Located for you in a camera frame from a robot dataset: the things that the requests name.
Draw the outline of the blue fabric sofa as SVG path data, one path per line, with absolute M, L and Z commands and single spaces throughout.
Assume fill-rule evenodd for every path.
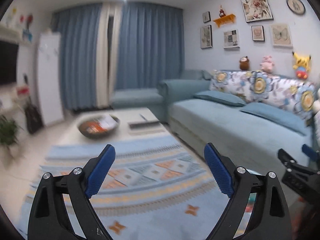
M 302 146 L 316 148 L 313 116 L 308 122 L 303 120 L 307 129 L 307 136 L 303 136 L 243 113 L 242 107 L 193 98 L 198 92 L 210 90 L 211 78 L 212 74 L 201 71 L 188 79 L 163 80 L 156 88 L 116 90 L 111 106 L 114 109 L 146 107 L 198 155 L 203 155 L 205 144 L 211 142 L 236 164 L 259 173 L 283 170 L 277 157 L 281 148 L 300 165 L 310 164 Z

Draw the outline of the yellow pikachu plush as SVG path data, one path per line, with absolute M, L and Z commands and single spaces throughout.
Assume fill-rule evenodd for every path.
M 298 79 L 306 80 L 309 77 L 310 72 L 310 61 L 311 55 L 309 56 L 301 56 L 296 52 L 292 52 L 293 58 L 295 59 L 295 64 L 293 65 L 293 69 L 295 70 L 296 77 Z

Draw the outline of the pink pig plush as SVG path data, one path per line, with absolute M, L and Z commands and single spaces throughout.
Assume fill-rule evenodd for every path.
M 263 72 L 272 74 L 274 69 L 274 61 L 272 60 L 272 56 L 264 56 L 260 66 Z

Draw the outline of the green potted plant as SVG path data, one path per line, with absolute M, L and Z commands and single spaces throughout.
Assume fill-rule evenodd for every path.
M 12 118 L 7 118 L 1 115 L 0 119 L 0 141 L 1 146 L 9 147 L 17 144 L 19 126 L 17 122 Z

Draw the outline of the black acoustic guitar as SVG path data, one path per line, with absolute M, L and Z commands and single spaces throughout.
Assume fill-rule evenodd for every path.
M 26 118 L 26 127 L 29 134 L 35 134 L 43 127 L 43 122 L 39 110 L 32 103 L 30 93 L 24 106 L 24 113 Z

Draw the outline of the blue patterned rug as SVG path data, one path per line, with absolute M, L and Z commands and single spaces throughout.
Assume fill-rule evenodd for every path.
M 114 142 L 116 159 L 91 198 L 114 239 L 205 239 L 228 203 L 203 162 L 174 137 Z

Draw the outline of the dark oval bowl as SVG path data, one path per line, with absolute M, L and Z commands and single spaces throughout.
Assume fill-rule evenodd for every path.
M 98 115 L 78 124 L 79 132 L 89 139 L 101 139 L 117 130 L 120 120 L 114 115 Z

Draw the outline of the brown monkey plush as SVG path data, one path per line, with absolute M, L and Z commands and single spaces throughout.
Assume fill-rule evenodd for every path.
M 249 63 L 249 58 L 248 58 L 248 56 L 244 56 L 244 57 L 242 57 L 241 59 L 240 59 L 240 61 L 239 61 L 239 63 L 240 63 L 240 69 L 242 70 L 242 71 L 248 71 L 249 70 L 249 68 L 250 68 L 250 63 Z

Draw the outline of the white tv shelf unit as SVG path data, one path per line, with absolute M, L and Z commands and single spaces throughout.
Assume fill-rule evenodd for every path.
M 1 24 L 1 114 L 22 108 L 29 99 L 28 79 L 17 85 L 17 59 L 19 46 L 29 46 L 32 40 L 30 32 Z

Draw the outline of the framed butterfly picture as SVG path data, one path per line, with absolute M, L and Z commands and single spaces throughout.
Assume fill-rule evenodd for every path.
M 292 48 L 292 38 L 289 25 L 286 23 L 277 23 L 270 25 L 272 44 L 274 47 Z

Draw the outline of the white coffee table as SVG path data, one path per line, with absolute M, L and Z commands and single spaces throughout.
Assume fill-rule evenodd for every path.
M 87 119 L 94 118 L 96 116 L 102 115 L 112 115 L 120 120 L 119 127 L 109 136 L 101 138 L 99 140 L 89 139 L 82 135 L 78 130 L 80 123 Z M 83 144 L 93 144 L 102 142 L 115 142 L 123 140 L 135 140 L 144 139 L 156 136 L 165 136 L 169 132 L 162 125 L 152 128 L 144 129 L 130 129 L 129 124 L 132 122 L 142 122 L 144 119 L 148 121 L 156 121 L 157 118 L 154 116 L 152 111 L 148 108 L 127 108 L 127 109 L 116 109 L 110 111 L 97 111 L 80 114 L 64 131 L 58 140 L 57 144 L 64 145 L 83 145 Z

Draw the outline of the white standing air conditioner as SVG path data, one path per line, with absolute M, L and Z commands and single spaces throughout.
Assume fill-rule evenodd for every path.
M 39 40 L 37 87 L 44 126 L 64 120 L 60 95 L 60 40 L 59 33 L 41 34 Z

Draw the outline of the black television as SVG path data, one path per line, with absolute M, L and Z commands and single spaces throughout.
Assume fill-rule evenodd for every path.
M 0 41 L 0 83 L 1 86 L 16 82 L 17 44 Z

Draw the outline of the round wall clock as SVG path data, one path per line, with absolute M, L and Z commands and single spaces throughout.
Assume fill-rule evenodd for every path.
M 286 0 L 288 8 L 296 15 L 305 14 L 305 6 L 301 0 Z

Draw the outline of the yellow wall shelf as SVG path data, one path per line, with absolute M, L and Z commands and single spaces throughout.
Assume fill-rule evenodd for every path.
M 220 18 L 213 20 L 213 22 L 217 25 L 217 27 L 221 27 L 221 25 L 234 23 L 236 16 L 234 14 L 229 14 Z

